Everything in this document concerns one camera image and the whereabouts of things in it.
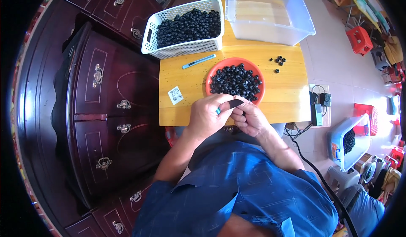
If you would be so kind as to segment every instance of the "patterned blue shirt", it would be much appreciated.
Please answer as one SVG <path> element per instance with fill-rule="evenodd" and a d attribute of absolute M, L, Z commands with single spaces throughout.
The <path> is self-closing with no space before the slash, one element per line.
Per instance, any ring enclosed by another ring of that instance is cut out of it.
<path fill-rule="evenodd" d="M 237 141 L 214 149 L 175 186 L 153 183 L 132 236 L 215 237 L 231 213 L 277 236 L 332 236 L 338 224 L 313 173 L 290 174 Z"/>

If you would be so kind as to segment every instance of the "orange bowl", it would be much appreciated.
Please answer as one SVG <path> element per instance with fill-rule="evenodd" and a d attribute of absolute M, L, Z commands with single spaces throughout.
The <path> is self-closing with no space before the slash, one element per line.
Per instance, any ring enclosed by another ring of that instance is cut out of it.
<path fill-rule="evenodd" d="M 210 84 L 211 84 L 211 77 L 213 77 L 214 75 L 216 75 L 217 69 L 223 69 L 225 66 L 238 66 L 239 64 L 243 63 L 244 64 L 244 69 L 246 70 L 252 70 L 252 75 L 258 75 L 259 76 L 259 80 L 262 81 L 261 85 L 258 85 L 258 88 L 260 90 L 260 93 L 256 94 L 255 96 L 258 98 L 258 100 L 253 101 L 252 103 L 254 103 L 255 105 L 259 105 L 259 103 L 261 102 L 263 95 L 265 94 L 265 80 L 263 79 L 263 75 L 262 72 L 259 70 L 259 68 L 251 61 L 246 60 L 244 58 L 241 57 L 230 57 L 227 59 L 224 59 L 220 62 L 218 62 L 215 66 L 213 66 L 213 68 L 209 71 L 209 74 L 207 76 L 206 79 L 206 93 L 207 95 L 212 95 L 212 93 L 210 92 Z"/>

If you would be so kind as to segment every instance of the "tiled floor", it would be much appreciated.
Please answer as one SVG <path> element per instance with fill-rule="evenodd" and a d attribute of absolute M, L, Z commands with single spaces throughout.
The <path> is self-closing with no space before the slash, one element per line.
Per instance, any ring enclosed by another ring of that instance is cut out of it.
<path fill-rule="evenodd" d="M 197 0 L 176 0 L 174 6 Z M 313 20 L 316 35 L 300 42 L 309 83 L 327 84 L 332 94 L 331 127 L 353 114 L 354 103 L 373 105 L 379 113 L 378 135 L 373 136 L 370 154 L 387 154 L 389 145 L 398 142 L 394 117 L 387 114 L 388 97 L 393 86 L 385 86 L 375 69 L 372 56 L 354 54 L 343 24 L 345 14 L 327 0 L 304 0 Z M 328 159 L 326 132 L 330 128 L 313 128 L 297 138 L 300 150 L 322 174 L 334 163 Z M 287 136 L 284 141 L 297 151 Z M 305 163 L 307 170 L 313 169 Z"/>

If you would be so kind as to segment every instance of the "jeans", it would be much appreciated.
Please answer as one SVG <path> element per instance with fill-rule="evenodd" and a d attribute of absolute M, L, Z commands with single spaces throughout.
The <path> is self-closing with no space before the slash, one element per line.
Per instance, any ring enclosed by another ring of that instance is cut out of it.
<path fill-rule="evenodd" d="M 272 123 L 271 126 L 277 131 L 278 135 L 282 137 L 283 131 L 285 130 L 285 125 L 286 123 Z M 175 132 L 178 137 L 182 134 L 183 130 L 185 129 L 185 126 L 181 127 L 175 127 Z M 192 158 L 190 159 L 189 162 L 189 169 L 193 171 L 195 168 L 194 166 L 196 163 L 201 161 L 208 153 L 211 152 L 214 148 L 219 146 L 220 144 L 224 143 L 230 143 L 234 141 L 241 141 L 249 144 L 254 144 L 259 146 L 258 141 L 254 138 L 251 137 L 250 135 L 247 135 L 243 132 L 231 135 L 230 132 L 225 131 L 224 129 L 220 129 L 210 137 L 206 138 L 196 149 L 195 152 L 193 153 Z"/>

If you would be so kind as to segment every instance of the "white plastic basket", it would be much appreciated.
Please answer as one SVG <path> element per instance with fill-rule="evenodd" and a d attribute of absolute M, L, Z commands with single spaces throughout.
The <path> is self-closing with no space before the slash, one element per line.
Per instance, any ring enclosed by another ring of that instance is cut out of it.
<path fill-rule="evenodd" d="M 173 20 L 176 15 L 183 15 L 191 11 L 193 8 L 200 9 L 201 11 L 206 12 L 210 12 L 211 10 L 218 11 L 221 18 L 220 35 L 216 38 L 184 42 L 181 44 L 175 44 L 157 49 L 158 44 L 156 33 L 158 30 L 158 25 L 160 25 L 163 20 Z M 221 0 L 200 0 L 196 2 L 190 2 L 151 15 L 145 28 L 141 52 L 143 54 L 151 54 L 155 57 L 158 57 L 159 59 L 166 59 L 170 57 L 177 57 L 200 52 L 221 50 L 223 47 L 223 35 L 224 14 Z"/>

